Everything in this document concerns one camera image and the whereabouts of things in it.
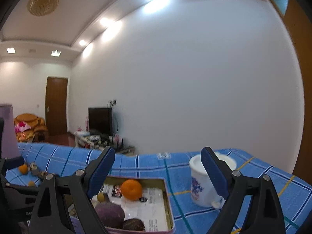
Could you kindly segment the large orange mandarin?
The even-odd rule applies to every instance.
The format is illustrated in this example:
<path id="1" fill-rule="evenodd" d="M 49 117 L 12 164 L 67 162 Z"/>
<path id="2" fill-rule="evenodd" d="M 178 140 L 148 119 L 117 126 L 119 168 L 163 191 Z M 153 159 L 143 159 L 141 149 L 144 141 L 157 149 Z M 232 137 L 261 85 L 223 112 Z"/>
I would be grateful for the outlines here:
<path id="1" fill-rule="evenodd" d="M 142 197 L 143 188 L 139 181 L 128 179 L 122 183 L 121 193 L 126 199 L 137 201 Z"/>

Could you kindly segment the small orange on cloth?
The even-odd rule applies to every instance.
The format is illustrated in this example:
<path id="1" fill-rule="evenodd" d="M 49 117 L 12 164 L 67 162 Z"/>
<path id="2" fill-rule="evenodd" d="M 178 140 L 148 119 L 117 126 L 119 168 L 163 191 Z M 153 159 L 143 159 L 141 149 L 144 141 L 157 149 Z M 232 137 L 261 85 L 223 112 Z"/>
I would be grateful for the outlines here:
<path id="1" fill-rule="evenodd" d="M 28 165 L 27 164 L 20 165 L 18 167 L 18 170 L 22 175 L 26 175 L 28 174 Z"/>

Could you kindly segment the cut water chestnut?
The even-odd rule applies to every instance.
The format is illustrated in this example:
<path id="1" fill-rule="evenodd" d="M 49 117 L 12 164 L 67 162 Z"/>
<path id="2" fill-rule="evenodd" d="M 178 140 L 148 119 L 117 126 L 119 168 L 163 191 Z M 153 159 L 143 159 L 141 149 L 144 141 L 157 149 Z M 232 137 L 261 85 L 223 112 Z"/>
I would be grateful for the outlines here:
<path id="1" fill-rule="evenodd" d="M 40 174 L 40 169 L 38 168 L 36 163 L 30 163 L 28 166 L 28 171 L 33 175 L 33 176 L 38 176 Z"/>

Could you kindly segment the water chestnut on cloth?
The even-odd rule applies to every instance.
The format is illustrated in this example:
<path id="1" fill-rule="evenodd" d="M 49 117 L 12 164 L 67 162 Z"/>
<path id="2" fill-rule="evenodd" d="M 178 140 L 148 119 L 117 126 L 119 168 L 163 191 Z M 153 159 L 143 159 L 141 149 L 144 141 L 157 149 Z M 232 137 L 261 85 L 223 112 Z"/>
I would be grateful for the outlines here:
<path id="1" fill-rule="evenodd" d="M 41 180 L 44 180 L 45 177 L 48 175 L 47 172 L 45 171 L 41 171 L 39 174 L 38 174 L 38 178 L 41 179 Z"/>

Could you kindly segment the blue plaid cloth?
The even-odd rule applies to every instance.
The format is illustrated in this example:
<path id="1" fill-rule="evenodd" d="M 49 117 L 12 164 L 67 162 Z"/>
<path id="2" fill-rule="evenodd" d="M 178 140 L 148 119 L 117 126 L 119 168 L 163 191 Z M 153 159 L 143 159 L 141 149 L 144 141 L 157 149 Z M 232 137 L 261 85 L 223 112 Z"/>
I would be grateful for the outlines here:
<path id="1" fill-rule="evenodd" d="M 36 162 L 40 170 L 59 175 L 72 175 L 100 155 L 99 150 L 53 145 L 48 143 L 19 143 L 19 154 L 27 163 Z M 273 181 L 285 217 L 286 233 L 296 233 L 311 212 L 311 185 L 239 149 L 222 149 L 236 161 L 245 176 L 267 174 Z M 157 177 L 164 179 L 169 190 L 176 233 L 206 233 L 219 211 L 203 208 L 190 197 L 191 169 L 189 160 L 197 152 L 157 153 L 115 157 L 113 176 Z"/>

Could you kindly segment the lilac tumbler cup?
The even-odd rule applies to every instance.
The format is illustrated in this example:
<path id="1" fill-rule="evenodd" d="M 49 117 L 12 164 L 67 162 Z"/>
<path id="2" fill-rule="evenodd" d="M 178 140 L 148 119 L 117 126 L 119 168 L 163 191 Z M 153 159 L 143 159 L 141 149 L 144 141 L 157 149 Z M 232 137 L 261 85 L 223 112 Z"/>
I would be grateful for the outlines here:
<path id="1" fill-rule="evenodd" d="M 14 130 L 12 104 L 1 104 L 1 118 L 4 119 L 4 128 L 1 136 L 1 157 L 13 158 L 20 156 Z"/>

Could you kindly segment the purple sweet potato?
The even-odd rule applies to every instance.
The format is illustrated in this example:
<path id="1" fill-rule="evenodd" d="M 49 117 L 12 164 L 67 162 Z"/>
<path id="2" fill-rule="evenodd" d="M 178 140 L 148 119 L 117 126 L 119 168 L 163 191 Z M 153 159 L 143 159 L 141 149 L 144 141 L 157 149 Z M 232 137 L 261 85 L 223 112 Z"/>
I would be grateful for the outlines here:
<path id="1" fill-rule="evenodd" d="M 95 206 L 99 219 L 106 227 L 116 228 L 124 221 L 125 213 L 121 206 L 112 202 L 102 202 Z"/>

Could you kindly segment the white floral mug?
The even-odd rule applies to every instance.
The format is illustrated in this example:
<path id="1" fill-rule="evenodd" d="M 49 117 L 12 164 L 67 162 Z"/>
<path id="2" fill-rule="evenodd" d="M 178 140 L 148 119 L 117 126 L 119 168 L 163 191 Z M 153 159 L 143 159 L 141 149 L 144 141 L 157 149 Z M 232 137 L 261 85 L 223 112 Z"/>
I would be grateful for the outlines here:
<path id="1" fill-rule="evenodd" d="M 191 198 L 195 204 L 201 207 L 213 207 L 220 209 L 225 199 L 219 196 L 207 174 L 200 154 L 193 156 L 189 161 L 191 169 Z"/>

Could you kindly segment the metal tin tray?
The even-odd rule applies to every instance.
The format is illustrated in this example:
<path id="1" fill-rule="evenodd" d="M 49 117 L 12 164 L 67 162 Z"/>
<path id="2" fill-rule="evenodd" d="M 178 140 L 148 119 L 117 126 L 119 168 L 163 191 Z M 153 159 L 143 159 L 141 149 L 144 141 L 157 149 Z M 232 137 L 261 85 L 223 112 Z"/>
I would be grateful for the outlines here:
<path id="1" fill-rule="evenodd" d="M 174 233 L 163 179 L 108 176 L 91 198 L 108 233 Z"/>

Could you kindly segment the dark water chestnut in tray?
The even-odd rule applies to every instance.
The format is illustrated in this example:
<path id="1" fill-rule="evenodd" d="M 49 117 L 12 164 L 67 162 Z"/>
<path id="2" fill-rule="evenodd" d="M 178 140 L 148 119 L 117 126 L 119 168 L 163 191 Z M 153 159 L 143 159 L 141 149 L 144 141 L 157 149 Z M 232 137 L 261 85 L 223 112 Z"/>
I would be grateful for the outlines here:
<path id="1" fill-rule="evenodd" d="M 145 225 L 143 221 L 138 218 L 127 219 L 123 221 L 122 229 L 129 231 L 145 231 Z"/>

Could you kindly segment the TV stand with clutter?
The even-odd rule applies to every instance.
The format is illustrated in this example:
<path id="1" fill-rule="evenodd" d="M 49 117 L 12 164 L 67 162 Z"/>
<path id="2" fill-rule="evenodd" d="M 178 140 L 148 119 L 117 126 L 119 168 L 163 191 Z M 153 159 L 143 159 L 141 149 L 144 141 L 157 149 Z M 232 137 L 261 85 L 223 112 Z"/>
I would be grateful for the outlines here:
<path id="1" fill-rule="evenodd" d="M 106 136 L 91 134 L 86 131 L 76 131 L 73 133 L 76 147 L 103 151 L 106 147 L 112 147 L 117 154 L 128 156 L 135 155 L 134 146 L 125 146 L 124 140 L 119 136 Z"/>

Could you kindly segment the printed paper in tray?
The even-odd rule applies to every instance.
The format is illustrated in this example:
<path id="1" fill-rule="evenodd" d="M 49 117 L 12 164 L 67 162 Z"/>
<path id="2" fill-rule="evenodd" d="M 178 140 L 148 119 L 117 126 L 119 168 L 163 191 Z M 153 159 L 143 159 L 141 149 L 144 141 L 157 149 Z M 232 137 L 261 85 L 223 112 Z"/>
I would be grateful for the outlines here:
<path id="1" fill-rule="evenodd" d="M 170 210 L 165 204 L 164 192 L 161 189 L 144 188 L 142 197 L 137 201 L 131 201 L 122 196 L 120 185 L 104 184 L 100 192 L 105 196 L 104 202 L 112 202 L 122 207 L 125 213 L 124 221 L 133 218 L 143 221 L 145 231 L 130 232 L 167 233 L 174 229 L 171 223 Z M 109 229 L 111 231 L 123 230 L 122 224 L 123 222 L 119 227 L 109 227 Z"/>

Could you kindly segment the black television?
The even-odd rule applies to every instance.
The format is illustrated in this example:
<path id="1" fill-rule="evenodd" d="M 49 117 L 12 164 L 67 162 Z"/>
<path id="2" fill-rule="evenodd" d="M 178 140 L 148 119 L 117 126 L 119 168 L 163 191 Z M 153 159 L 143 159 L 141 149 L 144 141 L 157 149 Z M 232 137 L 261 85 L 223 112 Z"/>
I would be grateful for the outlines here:
<path id="1" fill-rule="evenodd" d="M 97 131 L 107 136 L 113 135 L 112 108 L 89 107 L 88 120 L 90 131 Z"/>

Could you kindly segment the brown wooden door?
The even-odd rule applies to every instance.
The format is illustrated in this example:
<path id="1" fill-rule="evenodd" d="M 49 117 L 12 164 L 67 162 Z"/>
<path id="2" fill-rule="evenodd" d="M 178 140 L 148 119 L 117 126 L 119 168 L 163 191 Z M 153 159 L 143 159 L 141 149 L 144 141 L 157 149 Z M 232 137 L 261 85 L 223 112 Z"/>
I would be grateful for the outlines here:
<path id="1" fill-rule="evenodd" d="M 47 77 L 45 121 L 49 136 L 67 133 L 67 78 Z"/>

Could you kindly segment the round gold ceiling lamp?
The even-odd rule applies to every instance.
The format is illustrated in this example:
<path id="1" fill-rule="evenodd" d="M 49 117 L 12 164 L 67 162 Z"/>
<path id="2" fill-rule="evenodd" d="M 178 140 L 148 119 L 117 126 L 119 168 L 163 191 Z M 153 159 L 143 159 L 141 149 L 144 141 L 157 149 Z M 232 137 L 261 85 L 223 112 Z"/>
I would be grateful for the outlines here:
<path id="1" fill-rule="evenodd" d="M 27 10 L 34 16 L 46 16 L 58 7 L 59 0 L 28 0 Z"/>

